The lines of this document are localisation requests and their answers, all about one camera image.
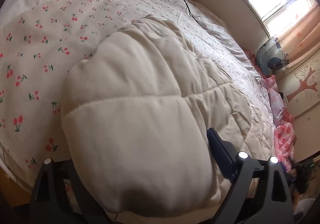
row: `cherry print sheet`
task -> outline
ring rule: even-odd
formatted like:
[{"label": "cherry print sheet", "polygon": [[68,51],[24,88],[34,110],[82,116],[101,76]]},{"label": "cherry print sheet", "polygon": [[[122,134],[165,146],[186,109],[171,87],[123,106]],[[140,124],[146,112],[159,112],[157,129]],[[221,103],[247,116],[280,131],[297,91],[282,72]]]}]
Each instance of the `cherry print sheet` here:
[{"label": "cherry print sheet", "polygon": [[111,33],[148,14],[175,21],[202,53],[224,67],[249,102],[261,110],[266,145],[273,148],[274,125],[260,76],[223,21],[201,6],[189,3],[189,7],[199,24],[188,15],[183,0],[51,0],[4,27],[0,158],[21,185],[32,187],[44,159],[70,159],[60,121],[61,88],[69,70],[90,59]]}]

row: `tree wall decal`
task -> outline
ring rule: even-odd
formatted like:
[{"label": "tree wall decal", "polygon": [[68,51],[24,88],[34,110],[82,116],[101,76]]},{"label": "tree wall decal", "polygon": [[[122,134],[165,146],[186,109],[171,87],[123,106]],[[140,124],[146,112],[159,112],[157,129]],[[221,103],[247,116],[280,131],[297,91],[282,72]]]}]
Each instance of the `tree wall decal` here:
[{"label": "tree wall decal", "polygon": [[297,94],[302,91],[306,93],[306,99],[310,98],[310,100],[312,100],[312,92],[310,93],[309,90],[319,92],[316,87],[318,86],[318,83],[320,85],[320,69],[312,69],[312,65],[316,62],[319,62],[319,60],[313,60],[310,64],[310,67],[306,65],[304,67],[304,71],[299,70],[299,75],[297,75],[296,72],[294,73],[295,77],[299,80],[300,86],[296,91],[287,95],[288,102],[290,102]]}]

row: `orange curtain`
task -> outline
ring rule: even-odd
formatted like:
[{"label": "orange curtain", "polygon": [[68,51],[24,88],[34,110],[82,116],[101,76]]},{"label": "orange curtain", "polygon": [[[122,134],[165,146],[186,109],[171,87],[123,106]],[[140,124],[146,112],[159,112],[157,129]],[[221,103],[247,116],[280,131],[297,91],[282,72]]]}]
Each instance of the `orange curtain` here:
[{"label": "orange curtain", "polygon": [[281,50],[287,53],[289,63],[296,63],[300,57],[314,50],[320,42],[320,7],[316,3],[293,26],[277,35]]}]

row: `yellow wooden surface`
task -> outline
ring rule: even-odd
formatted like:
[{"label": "yellow wooden surface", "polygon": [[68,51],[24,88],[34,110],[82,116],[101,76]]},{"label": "yellow wooden surface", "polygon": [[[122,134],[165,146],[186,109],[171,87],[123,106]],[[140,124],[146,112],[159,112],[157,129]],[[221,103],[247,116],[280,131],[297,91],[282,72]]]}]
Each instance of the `yellow wooden surface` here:
[{"label": "yellow wooden surface", "polygon": [[22,189],[0,168],[0,190],[10,207],[30,202],[31,194]]}]

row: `curtain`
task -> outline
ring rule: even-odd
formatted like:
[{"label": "curtain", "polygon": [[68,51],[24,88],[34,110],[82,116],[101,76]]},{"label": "curtain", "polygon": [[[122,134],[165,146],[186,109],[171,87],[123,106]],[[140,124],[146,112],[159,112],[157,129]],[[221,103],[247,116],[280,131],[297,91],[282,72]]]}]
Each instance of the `curtain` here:
[{"label": "curtain", "polygon": [[316,3],[284,32],[269,39],[257,52],[257,64],[263,74],[297,68],[320,48],[320,7]]}]

